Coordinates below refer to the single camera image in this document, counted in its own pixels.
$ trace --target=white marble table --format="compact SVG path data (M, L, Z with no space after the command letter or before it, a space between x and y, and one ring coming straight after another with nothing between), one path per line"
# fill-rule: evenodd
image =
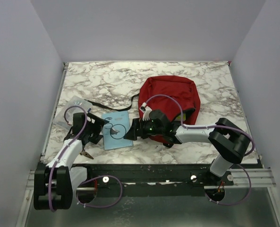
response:
M210 124L226 117L247 131L244 114L226 62L74 62L70 63L57 107L57 113L72 96L90 99L113 108L123 108L137 94L148 77L177 75L196 83L201 110L196 124ZM109 112L94 107L100 116ZM130 121L138 117L137 102L128 111ZM51 161L63 145L67 131L53 125L46 149L45 162ZM79 155L75 163L103 164L186 164L211 163L218 152L211 144L185 143L166 148L150 139L134 141L133 147L104 150L103 140L87 144L91 160ZM257 163L256 153L243 163Z

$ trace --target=bag strap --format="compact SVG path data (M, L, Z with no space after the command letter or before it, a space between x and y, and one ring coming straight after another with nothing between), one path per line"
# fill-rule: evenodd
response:
M126 108L124 108L124 109L119 109L119 110L118 110L118 109L110 108L110 107L108 107L108 106L102 105L102 104L100 104L100 103L96 103L96 102L91 101L91 100L86 100L86 101L87 101L87 102L90 102L90 103L93 104L94 106L97 106L97 107L100 107L100 108L103 108L103 109L115 110L115 111L126 111L126 110L130 110L130 109L131 109L132 102L133 102L134 98L137 97L137 96L139 96L139 93L131 97L131 104L130 104L130 106L128 106L128 107L126 107Z

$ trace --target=blue card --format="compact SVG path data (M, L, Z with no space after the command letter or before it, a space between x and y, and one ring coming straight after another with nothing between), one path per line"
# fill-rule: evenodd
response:
M104 113L102 118L109 121L103 127L104 149L116 149L133 146L131 140L123 139L130 128L127 111Z

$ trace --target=gray wall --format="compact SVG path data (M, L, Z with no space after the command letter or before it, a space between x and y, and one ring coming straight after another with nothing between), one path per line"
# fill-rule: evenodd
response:
M267 0L232 62L232 74L263 163L280 192L280 0Z
M265 0L31 0L63 61L232 60Z
M15 226L63 64L28 0L0 0L0 227Z

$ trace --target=red backpack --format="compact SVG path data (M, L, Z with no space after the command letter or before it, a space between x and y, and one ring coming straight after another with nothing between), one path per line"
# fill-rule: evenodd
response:
M183 109L183 118L185 124L195 124L198 113L201 107L200 97L196 90L195 83L185 77L178 76L157 76L150 77L146 80L140 89L140 93L131 97L131 102L136 96L139 96L138 106L147 101L148 98L153 95L168 95L174 98ZM96 103L88 100L93 105L116 111L125 111L131 108L131 105L124 109L113 109L108 106L104 106L100 103ZM160 109L170 121L180 121L180 109L176 103L166 97L155 97L150 100L147 105L152 110ZM140 118L143 117L142 111L139 111ZM163 143L167 147L171 147L167 144L167 141L162 136L151 136L152 140Z

